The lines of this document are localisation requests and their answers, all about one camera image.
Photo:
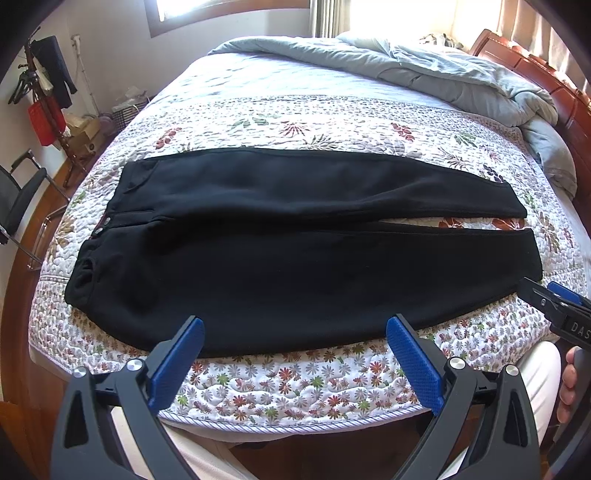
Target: floral pattern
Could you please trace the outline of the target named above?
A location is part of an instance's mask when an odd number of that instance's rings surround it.
[[[528,210],[520,219],[388,219],[441,228],[531,228],[544,282],[584,293],[582,259],[568,220],[517,129],[458,111],[328,96],[195,100],[167,89],[107,149],[80,186],[48,250],[35,292],[30,345],[67,371],[119,369],[144,356],[108,336],[63,300],[80,244],[89,236],[127,161],[179,150],[251,147],[404,154],[511,183]],[[549,336],[548,323],[511,295],[420,332],[446,356],[498,371]],[[162,416],[240,432],[277,427],[335,429],[420,408],[385,339],[306,352],[197,359]]]

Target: white wall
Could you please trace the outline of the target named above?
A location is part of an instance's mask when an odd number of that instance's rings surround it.
[[[65,7],[61,6],[53,12],[42,24],[41,30],[35,35],[35,38],[44,38],[49,35],[55,35],[60,44],[67,67],[71,74],[76,71],[76,59],[70,48],[70,34],[66,23]],[[0,155],[0,165],[9,170],[10,165],[16,158],[29,148],[33,149],[37,161],[47,168],[51,175],[55,175],[64,161],[63,154],[53,146],[42,147],[31,127],[27,108],[31,105],[30,98],[22,99],[17,105],[7,105],[8,99],[17,86],[18,76],[22,69],[18,64],[26,63],[24,51],[21,50],[17,58],[12,63],[8,73],[0,83],[0,145],[2,145],[2,154]],[[77,93],[72,96],[73,105],[69,109],[77,114],[87,112],[84,87],[77,83],[83,93]],[[33,165],[26,161],[21,164],[15,173],[15,177],[23,185],[35,172]],[[25,214],[21,227],[17,233],[20,237],[27,226],[35,206],[41,197],[42,190],[46,188],[47,182],[44,182],[43,188],[33,200],[31,206]],[[12,268],[14,255],[17,251],[13,243],[0,245],[0,316],[4,305],[4,295]]]
[[[308,9],[281,9],[212,18],[150,38],[143,0],[66,0],[66,5],[70,31],[81,35],[86,73],[103,111],[130,86],[158,93],[231,38],[309,36],[310,29]]]

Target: sunlight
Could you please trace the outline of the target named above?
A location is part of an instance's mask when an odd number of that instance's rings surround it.
[[[183,15],[206,2],[207,0],[157,0],[160,21]]]
[[[445,33],[470,47],[483,28],[496,30],[501,0],[352,0],[351,30],[395,43]]]

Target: black jacket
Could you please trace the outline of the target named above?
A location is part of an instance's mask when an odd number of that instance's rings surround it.
[[[68,95],[66,85],[69,87],[72,95],[78,90],[72,81],[72,77],[70,77],[70,72],[68,72],[55,35],[42,38],[41,40],[34,40],[31,42],[31,51],[47,70],[49,79],[53,84],[53,96],[56,98],[60,108],[72,106],[72,100],[70,99],[70,95]]]

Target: blue gripper pad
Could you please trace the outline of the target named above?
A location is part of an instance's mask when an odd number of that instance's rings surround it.
[[[386,338],[419,401],[438,416],[444,404],[439,373],[398,317],[388,320]]]
[[[575,293],[572,290],[569,290],[568,288],[563,287],[560,283],[556,283],[555,281],[551,281],[550,283],[548,283],[547,288],[552,293],[556,293],[557,295],[560,295],[562,298],[573,302],[575,305],[581,305],[581,306],[583,305],[583,302],[581,301],[581,297],[579,296],[578,293]]]
[[[195,318],[171,347],[149,385],[148,408],[156,415],[168,408],[205,341],[205,325]]]

